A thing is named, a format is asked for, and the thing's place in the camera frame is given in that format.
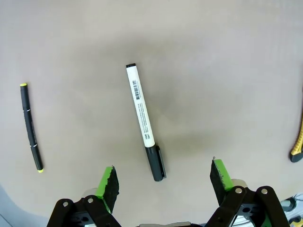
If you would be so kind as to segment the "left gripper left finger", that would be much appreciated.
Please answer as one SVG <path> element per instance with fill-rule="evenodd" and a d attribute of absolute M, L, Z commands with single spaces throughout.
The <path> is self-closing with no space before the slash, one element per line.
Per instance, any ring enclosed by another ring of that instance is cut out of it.
<path fill-rule="evenodd" d="M 119 194 L 119 182 L 114 166 L 106 167 L 95 194 L 73 202 L 57 201 L 49 218 L 48 227 L 119 227 L 112 215 Z"/>

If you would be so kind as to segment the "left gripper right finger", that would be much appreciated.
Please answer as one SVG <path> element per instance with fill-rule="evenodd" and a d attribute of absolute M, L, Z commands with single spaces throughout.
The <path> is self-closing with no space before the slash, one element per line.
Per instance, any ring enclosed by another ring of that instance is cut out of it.
<path fill-rule="evenodd" d="M 235 185 L 221 159 L 212 160 L 210 180 L 219 207 L 206 223 L 207 227 L 231 227 L 238 216 L 245 217 L 255 227 L 289 226 L 272 187 L 261 186 L 252 191 Z"/>

